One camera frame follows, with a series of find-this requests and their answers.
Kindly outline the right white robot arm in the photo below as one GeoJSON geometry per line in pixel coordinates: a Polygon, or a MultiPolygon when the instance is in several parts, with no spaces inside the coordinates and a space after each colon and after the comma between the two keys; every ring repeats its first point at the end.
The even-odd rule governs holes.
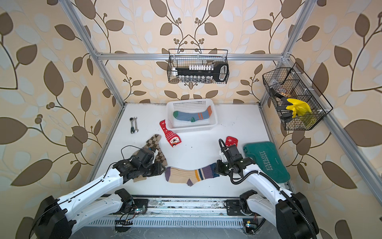
{"type": "Polygon", "coordinates": [[[222,139],[219,146],[221,159],[215,173],[228,176],[233,185],[249,182],[255,187],[239,197],[242,214],[260,215],[277,228],[283,239],[317,237],[319,228],[308,199],[282,186],[290,175],[272,142],[248,143],[243,154],[222,139]]]}

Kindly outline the beige purple sock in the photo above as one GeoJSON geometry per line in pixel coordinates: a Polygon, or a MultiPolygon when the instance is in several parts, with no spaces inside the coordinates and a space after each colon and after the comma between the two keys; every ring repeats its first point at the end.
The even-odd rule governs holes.
{"type": "Polygon", "coordinates": [[[210,168],[184,170],[175,167],[168,167],[165,170],[165,178],[169,183],[187,184],[191,187],[200,181],[213,178],[213,173],[210,168]]]}
{"type": "Polygon", "coordinates": [[[219,174],[216,173],[216,166],[217,164],[213,163],[194,170],[168,167],[165,171],[165,178],[168,182],[172,183],[186,183],[188,180],[199,182],[206,179],[212,179],[219,177],[219,174]]]}

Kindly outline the red christmas sock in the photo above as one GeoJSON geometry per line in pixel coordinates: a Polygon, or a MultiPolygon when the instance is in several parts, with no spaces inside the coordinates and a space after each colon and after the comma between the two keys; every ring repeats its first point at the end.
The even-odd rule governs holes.
{"type": "Polygon", "coordinates": [[[160,127],[171,147],[174,147],[182,142],[181,138],[176,133],[167,129],[165,120],[160,121],[160,127]]]}
{"type": "Polygon", "coordinates": [[[238,139],[235,137],[232,137],[232,136],[228,136],[225,140],[225,145],[227,147],[232,146],[232,145],[238,146],[238,139]]]}

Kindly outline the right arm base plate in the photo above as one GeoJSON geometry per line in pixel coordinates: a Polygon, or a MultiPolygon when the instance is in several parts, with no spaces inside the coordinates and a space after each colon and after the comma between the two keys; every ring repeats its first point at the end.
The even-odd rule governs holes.
{"type": "Polygon", "coordinates": [[[225,200],[223,205],[226,209],[226,213],[228,216],[259,216],[259,214],[250,211],[248,208],[245,208],[245,205],[240,199],[225,200]]]}

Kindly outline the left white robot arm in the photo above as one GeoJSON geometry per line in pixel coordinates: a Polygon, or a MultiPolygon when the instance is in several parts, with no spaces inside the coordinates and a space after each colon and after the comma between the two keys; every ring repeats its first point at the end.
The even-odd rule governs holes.
{"type": "Polygon", "coordinates": [[[141,148],[135,155],[110,164],[106,173],[80,189],[55,199],[44,199],[33,220],[28,237],[68,239],[89,223],[109,214],[140,213],[126,189],[126,182],[142,177],[161,175],[165,166],[156,161],[158,150],[141,148]]]}

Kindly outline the brown argyle sock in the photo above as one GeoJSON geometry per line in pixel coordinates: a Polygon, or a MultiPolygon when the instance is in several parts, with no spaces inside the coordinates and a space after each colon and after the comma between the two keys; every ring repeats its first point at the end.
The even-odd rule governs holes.
{"type": "Polygon", "coordinates": [[[130,162],[138,172],[134,176],[133,182],[145,180],[145,176],[151,165],[153,153],[148,148],[141,148],[137,150],[130,159],[130,162]]]}
{"type": "Polygon", "coordinates": [[[161,136],[159,134],[153,135],[150,139],[146,141],[145,147],[149,149],[155,149],[155,161],[158,161],[163,164],[163,166],[167,166],[167,160],[162,152],[159,141],[161,140],[161,136]]]}

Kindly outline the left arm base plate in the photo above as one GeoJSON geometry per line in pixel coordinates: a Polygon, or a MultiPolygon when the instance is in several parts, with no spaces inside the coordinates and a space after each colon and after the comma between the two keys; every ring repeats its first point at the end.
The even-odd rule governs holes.
{"type": "Polygon", "coordinates": [[[123,203],[120,210],[113,215],[144,214],[148,208],[148,199],[134,198],[129,203],[123,203]]]}

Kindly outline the blue striped sock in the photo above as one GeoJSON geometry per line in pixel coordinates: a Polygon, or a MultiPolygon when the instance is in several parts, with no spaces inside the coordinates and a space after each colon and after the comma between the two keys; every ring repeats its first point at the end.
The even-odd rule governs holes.
{"type": "Polygon", "coordinates": [[[212,115],[211,106],[209,106],[205,111],[199,113],[186,113],[180,111],[174,111],[173,117],[177,120],[196,122],[198,120],[206,120],[212,115]]]}

